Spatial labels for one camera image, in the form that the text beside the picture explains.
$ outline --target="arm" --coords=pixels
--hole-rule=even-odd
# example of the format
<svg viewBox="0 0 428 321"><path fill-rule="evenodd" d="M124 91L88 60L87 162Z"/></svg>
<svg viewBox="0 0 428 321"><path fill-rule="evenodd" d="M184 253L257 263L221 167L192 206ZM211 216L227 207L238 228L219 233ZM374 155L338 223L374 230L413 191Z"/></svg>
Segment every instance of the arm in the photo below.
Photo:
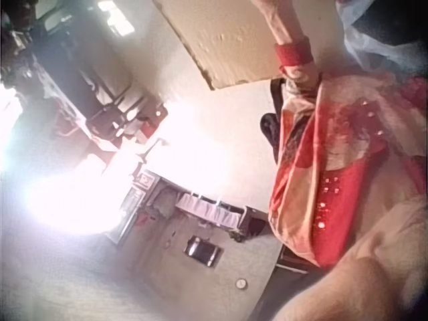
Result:
<svg viewBox="0 0 428 321"><path fill-rule="evenodd" d="M319 74L293 8L292 0L252 0L265 17L277 42L276 53L281 71L288 79L287 89L293 94L314 93Z"/></svg>

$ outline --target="window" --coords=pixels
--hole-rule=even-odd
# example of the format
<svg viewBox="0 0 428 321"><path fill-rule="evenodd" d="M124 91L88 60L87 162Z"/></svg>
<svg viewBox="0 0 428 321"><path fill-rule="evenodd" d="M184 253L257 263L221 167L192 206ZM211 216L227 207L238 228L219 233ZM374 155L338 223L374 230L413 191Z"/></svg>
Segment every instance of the window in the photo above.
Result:
<svg viewBox="0 0 428 321"><path fill-rule="evenodd" d="M118 33L123 37L135 31L123 12L117 8L113 1L100 1L98 2L98 7L101 11L109 14L107 24L114 33Z"/></svg>

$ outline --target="person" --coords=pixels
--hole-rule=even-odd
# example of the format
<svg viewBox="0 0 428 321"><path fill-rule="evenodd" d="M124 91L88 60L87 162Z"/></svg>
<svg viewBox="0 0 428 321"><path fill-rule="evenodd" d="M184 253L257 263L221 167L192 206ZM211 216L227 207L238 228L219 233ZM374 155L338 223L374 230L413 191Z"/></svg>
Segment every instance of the person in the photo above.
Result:
<svg viewBox="0 0 428 321"><path fill-rule="evenodd" d="M335 266L277 320L394 320L427 280L426 80L320 73L292 0L252 2L286 79L269 223L295 254Z"/></svg>

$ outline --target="wall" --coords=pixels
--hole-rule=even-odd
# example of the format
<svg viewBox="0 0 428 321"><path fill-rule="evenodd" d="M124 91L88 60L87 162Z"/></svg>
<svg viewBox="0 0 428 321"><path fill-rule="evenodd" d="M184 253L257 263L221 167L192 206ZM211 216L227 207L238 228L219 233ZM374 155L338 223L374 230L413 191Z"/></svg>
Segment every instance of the wall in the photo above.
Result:
<svg viewBox="0 0 428 321"><path fill-rule="evenodd" d="M150 169L210 198L267 211L276 166L259 121L274 110L269 82L210 91L151 0L116 3L136 30L117 39L116 49L140 83L168 103L160 135L169 145L149 155ZM325 4L306 0L298 7L308 12L305 26L315 41L327 33L340 42L340 30L327 29L317 16ZM328 8L334 11L332 0Z"/></svg>

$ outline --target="red cuff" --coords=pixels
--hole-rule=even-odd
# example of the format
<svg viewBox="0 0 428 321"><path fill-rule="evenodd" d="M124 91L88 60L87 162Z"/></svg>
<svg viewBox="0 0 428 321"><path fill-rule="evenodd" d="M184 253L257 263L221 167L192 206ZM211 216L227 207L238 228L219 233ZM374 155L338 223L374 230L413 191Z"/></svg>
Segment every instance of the red cuff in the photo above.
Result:
<svg viewBox="0 0 428 321"><path fill-rule="evenodd" d="M297 43L276 44L275 50L283 67L301 66L314 61L308 37Z"/></svg>

